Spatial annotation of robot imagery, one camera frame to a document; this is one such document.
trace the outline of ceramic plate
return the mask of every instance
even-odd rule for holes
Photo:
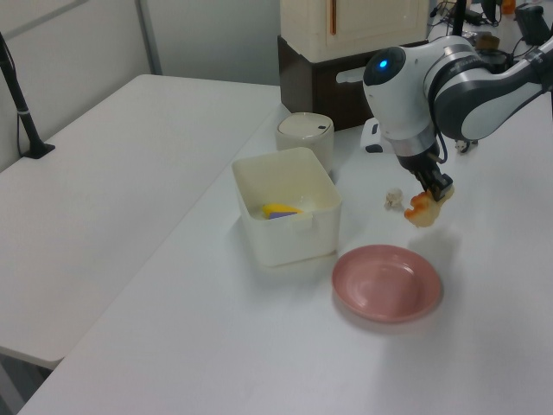
[[[343,255],[334,266],[338,298],[356,314],[378,322],[404,322],[429,312],[442,294],[432,265],[398,246],[369,245]]]

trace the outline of orange object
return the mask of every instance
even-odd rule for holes
[[[503,0],[501,4],[501,13],[504,15],[512,15],[517,7],[516,0]]]
[[[427,190],[419,195],[414,196],[411,199],[412,209],[406,209],[404,217],[416,227],[429,227],[431,226],[442,209],[442,205],[448,200],[454,193],[453,186],[448,193],[440,201],[435,201],[432,197],[432,192]]]

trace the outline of white plastic bin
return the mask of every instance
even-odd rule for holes
[[[257,260],[288,264],[336,250],[342,199],[312,150],[295,148],[232,164],[238,204]],[[265,219],[268,203],[303,211]]]

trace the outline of purple object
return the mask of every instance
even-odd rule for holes
[[[283,216],[290,216],[291,214],[296,214],[296,212],[271,212],[269,214],[269,219],[282,218]]]

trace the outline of white desk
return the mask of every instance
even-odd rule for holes
[[[285,115],[277,109],[237,158],[274,150]],[[360,128],[338,132],[337,255],[274,269],[251,256],[227,166],[21,414],[546,413],[552,129],[548,95],[474,151],[452,151],[443,171],[456,192],[427,229],[383,207],[388,188],[418,193],[414,177],[361,150]],[[436,310],[384,325],[335,299],[338,256],[373,243],[435,266]]]
[[[55,367],[278,105],[141,76],[0,174],[0,353]]]

